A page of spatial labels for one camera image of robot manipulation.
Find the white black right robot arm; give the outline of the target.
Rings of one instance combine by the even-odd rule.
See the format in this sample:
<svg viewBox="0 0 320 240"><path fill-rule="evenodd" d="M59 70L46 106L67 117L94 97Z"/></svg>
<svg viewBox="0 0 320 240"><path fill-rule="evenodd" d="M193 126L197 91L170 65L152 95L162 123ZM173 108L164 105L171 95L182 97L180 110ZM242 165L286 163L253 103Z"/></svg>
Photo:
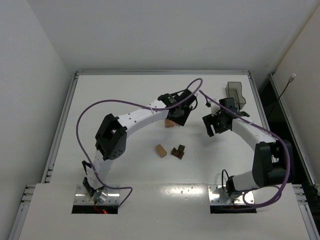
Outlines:
<svg viewBox="0 0 320 240"><path fill-rule="evenodd" d="M202 118L209 137L232 131L253 150L252 170L227 177L225 190L228 195L259 188L280 185L289 173L287 183L295 180L292 144L271 136L254 126L250 115L235 106L233 98L219 101L220 109Z"/></svg>

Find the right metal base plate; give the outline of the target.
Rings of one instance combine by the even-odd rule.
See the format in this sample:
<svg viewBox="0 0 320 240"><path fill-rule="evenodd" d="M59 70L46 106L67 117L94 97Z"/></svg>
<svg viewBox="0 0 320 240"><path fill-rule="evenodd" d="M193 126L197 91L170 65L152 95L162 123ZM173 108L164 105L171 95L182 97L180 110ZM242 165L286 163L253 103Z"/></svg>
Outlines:
<svg viewBox="0 0 320 240"><path fill-rule="evenodd" d="M210 205L214 207L246 206L246 202L255 204L252 191L249 191L247 194L244 191L237 192L229 196L223 190L221 184L208 185L207 189Z"/></svg>

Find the metal base plate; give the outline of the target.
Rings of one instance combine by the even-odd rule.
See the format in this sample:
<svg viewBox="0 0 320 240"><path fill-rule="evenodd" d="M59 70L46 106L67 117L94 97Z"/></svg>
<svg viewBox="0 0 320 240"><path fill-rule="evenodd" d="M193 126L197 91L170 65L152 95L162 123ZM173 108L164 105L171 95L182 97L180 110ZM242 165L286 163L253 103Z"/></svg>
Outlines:
<svg viewBox="0 0 320 240"><path fill-rule="evenodd" d="M252 191L249 191L247 194L244 191L237 192L229 196L223 190L221 184L208 185L207 189L210 205L214 207L246 206L246 202L255 204Z"/></svg>
<svg viewBox="0 0 320 240"><path fill-rule="evenodd" d="M93 192L90 196L89 192L83 185L78 185L74 195L74 206L118 206L120 203L120 191L118 189L101 188Z"/></svg>

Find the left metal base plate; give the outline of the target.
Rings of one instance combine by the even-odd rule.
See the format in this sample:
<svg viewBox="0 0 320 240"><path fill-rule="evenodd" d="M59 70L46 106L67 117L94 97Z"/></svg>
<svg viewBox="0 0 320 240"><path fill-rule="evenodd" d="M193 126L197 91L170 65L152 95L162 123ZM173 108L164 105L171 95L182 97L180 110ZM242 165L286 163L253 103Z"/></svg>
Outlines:
<svg viewBox="0 0 320 240"><path fill-rule="evenodd" d="M89 192L83 185L78 185L74 195L74 206L118 206L120 203L120 191L118 189L101 188L93 192L90 196Z"/></svg>

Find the smoky transparent plastic container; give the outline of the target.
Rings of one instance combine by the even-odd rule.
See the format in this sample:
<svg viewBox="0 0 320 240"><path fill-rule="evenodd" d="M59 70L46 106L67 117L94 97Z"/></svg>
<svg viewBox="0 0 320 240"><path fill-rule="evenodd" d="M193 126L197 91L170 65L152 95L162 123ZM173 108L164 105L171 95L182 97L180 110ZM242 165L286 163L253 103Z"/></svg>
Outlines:
<svg viewBox="0 0 320 240"><path fill-rule="evenodd" d="M242 110L247 101L243 96L243 86L239 81L228 81L225 87L226 96L233 98L238 109Z"/></svg>

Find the dark wood notched block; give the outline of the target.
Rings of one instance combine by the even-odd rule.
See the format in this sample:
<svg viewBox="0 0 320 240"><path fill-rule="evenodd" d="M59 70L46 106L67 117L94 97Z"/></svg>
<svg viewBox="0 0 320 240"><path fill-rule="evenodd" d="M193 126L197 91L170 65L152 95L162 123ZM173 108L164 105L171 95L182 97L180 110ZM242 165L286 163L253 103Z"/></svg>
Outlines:
<svg viewBox="0 0 320 240"><path fill-rule="evenodd" d="M178 148L175 148L175 147L174 147L174 148L171 150L171 153L170 153L170 154L181 160L181 159L183 158L184 154L185 154L184 151L185 151L185 146L180 144L180 145L178 146Z"/></svg>

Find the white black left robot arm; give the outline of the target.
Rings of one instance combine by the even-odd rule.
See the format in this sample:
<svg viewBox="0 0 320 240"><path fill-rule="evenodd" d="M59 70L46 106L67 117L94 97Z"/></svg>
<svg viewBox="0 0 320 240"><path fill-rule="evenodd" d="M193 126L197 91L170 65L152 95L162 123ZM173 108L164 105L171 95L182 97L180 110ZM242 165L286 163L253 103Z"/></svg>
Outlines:
<svg viewBox="0 0 320 240"><path fill-rule="evenodd" d="M86 174L83 186L88 196L96 200L103 190L111 189L105 179L113 161L125 152L128 137L162 120L184 126L196 104L196 93L184 89L178 93L160 95L148 105L138 105L138 109L130 113L106 115L95 134L94 160L87 158L82 162Z"/></svg>

